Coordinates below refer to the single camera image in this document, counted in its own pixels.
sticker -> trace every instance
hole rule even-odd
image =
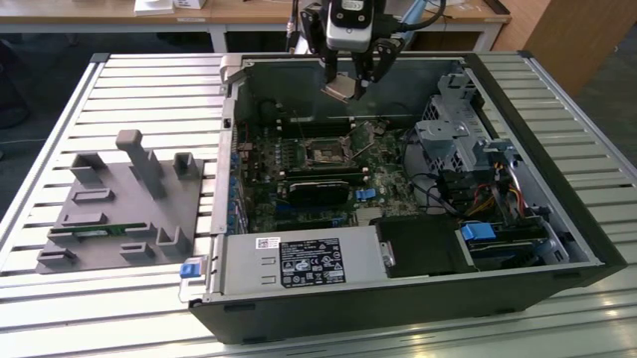
[[[265,239],[279,240],[279,237]],[[286,289],[346,282],[346,269],[337,238],[277,241],[277,245],[281,258],[281,284]]]
[[[79,231],[72,234],[78,237],[108,236],[108,232],[106,230]]]
[[[349,11],[361,11],[364,8],[362,0],[342,0],[342,9]]]
[[[281,238],[279,237],[258,237],[257,238],[257,248],[278,248]]]
[[[178,17],[178,22],[205,22],[202,17]]]

blue drive latch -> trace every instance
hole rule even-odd
[[[494,229],[488,222],[470,222],[460,229],[465,241],[496,239]]]
[[[195,278],[202,276],[202,268],[206,264],[206,256],[201,257],[191,257],[186,260],[182,264],[179,269],[179,277],[181,278]]]

barcode sticker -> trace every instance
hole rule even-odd
[[[265,248],[279,248],[279,237],[258,237],[257,238],[257,249]]]

desk leg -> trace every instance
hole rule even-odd
[[[229,44],[226,43],[226,25],[211,25],[209,27],[210,39],[213,40],[213,48],[215,53],[225,54],[229,52]]]
[[[501,28],[502,23],[485,24],[485,30],[480,33],[478,41],[476,41],[474,51],[490,51]]]

green circuit board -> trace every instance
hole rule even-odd
[[[357,121],[348,136],[283,139],[275,134],[259,138],[245,161],[245,201],[253,233],[303,230],[330,223],[357,226],[358,209],[376,207],[384,216],[418,213],[418,203],[401,165],[401,137],[405,129],[385,130],[378,120]],[[290,168],[366,168],[365,185],[352,186],[345,204],[297,209],[286,200],[286,180],[279,173]],[[376,196],[358,200],[358,190],[374,189]]]

